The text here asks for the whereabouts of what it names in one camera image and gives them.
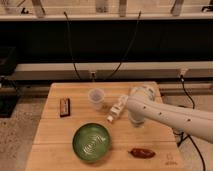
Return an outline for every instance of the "black wall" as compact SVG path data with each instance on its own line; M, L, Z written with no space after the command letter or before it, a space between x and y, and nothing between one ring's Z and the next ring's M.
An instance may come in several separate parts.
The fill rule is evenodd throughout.
M120 61L137 21L71 21L76 62ZM0 22L0 46L19 63L71 62L66 21ZM213 20L145 20L125 61L213 61Z

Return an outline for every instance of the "electrical cord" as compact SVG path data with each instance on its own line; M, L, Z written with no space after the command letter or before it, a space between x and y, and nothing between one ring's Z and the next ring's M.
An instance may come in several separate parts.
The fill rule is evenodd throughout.
M66 20L67 20L67 32L68 32L68 45L69 45L69 53L70 53L70 56L72 58L72 63L73 63L73 66L74 66L74 69L75 69L75 73L78 77L79 80L82 80L81 79L81 76L77 70L77 67L76 67L76 64L75 64L75 59L73 57L73 50L72 50L72 42L71 42L71 29L70 29L70 24L69 24L69 17L67 15L67 13L64 11L64 15L66 17Z
M139 14L138 14L138 19L137 19L137 22L136 22L136 25L135 25L135 31L134 31L133 36L132 36L132 39L131 39L131 41L129 42L129 45L128 45L128 47L127 47L125 53L124 53L124 56L122 57L120 63L119 63L118 66L117 66L117 68L116 68L108 77L106 77L106 78L104 79L104 81L106 81L106 80L112 78L112 77L118 72L118 70L120 69L120 67L121 67L121 65L122 65L122 63L123 63L123 61L125 60L125 58L126 58L127 55L129 54L129 51L131 50L131 48L132 48L132 46L133 46L133 44L134 44L134 42L135 42L135 38L136 38L136 35L137 35L138 25L139 25L139 22L140 22L140 18L141 18L141 11L140 11Z
M19 4L17 5L17 7L20 7L23 3L25 3L26 0L22 0L21 2L19 2Z
M188 92L186 91L186 89L185 89L185 81L184 81L183 75L181 75L180 78L181 78L181 84L182 84L183 91L184 91L184 93L186 94L186 96L191 100L191 102L192 102L192 108L195 109L195 102L194 102L194 100L192 99L192 97L189 95L189 93L188 93ZM180 142L177 143L178 147L180 147L180 145L181 145L186 139L189 138L190 141L192 142L192 144L194 145L194 147L195 147L195 149L196 149L196 151L197 151L197 153L198 153L198 155L199 155L199 157L200 157L200 159L201 159L203 171L206 171L205 160L204 160L204 158L203 158L203 156L202 156L202 154L201 154L201 152L200 152L200 149L198 148L197 144L195 143L195 141L193 140L193 138L191 137L191 135L186 135L186 136L184 137L184 132L181 132L181 133L180 133L180 136L181 136L181 137L180 137L181 140L180 140Z

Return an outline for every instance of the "white cup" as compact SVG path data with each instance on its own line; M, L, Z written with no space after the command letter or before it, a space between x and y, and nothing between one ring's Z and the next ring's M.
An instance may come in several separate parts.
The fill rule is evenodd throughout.
M102 109L104 105L105 93L100 88L91 89L88 93L88 98L95 110Z

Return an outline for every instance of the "wooden table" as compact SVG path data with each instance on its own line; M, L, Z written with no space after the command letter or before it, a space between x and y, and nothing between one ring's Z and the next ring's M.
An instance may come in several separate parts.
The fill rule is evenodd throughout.
M146 120L139 128L132 126L125 110L114 124L106 120L109 108L121 94L128 94L130 88L148 84L157 92L156 100L161 102L158 86L154 82L119 83L54 83L51 86L41 121L34 139L26 171L180 171L183 162L176 146L171 128ZM88 91L99 87L106 93L108 108L95 111L88 101ZM59 117L59 100L69 97L72 115ZM72 139L82 125L95 122L105 126L112 139L112 147L102 160L85 164L73 152ZM152 149L156 156L138 159L128 151L133 147Z

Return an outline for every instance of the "green bowl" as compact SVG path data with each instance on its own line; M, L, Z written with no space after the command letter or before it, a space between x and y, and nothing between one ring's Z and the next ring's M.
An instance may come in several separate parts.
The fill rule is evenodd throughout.
M88 123L76 131L72 145L78 158L92 163L109 151L111 139L105 127L97 123Z

